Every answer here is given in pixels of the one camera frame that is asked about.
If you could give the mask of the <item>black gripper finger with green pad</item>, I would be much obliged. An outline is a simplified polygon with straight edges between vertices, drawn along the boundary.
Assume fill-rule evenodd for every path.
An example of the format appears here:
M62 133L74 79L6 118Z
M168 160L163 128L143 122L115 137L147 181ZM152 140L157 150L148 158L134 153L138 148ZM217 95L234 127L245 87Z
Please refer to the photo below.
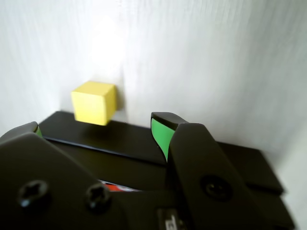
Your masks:
M36 130L31 122L0 139L1 229L124 230L107 189Z
M252 193L208 129L174 113L153 112L174 134L168 165L187 226L195 230L271 230Z

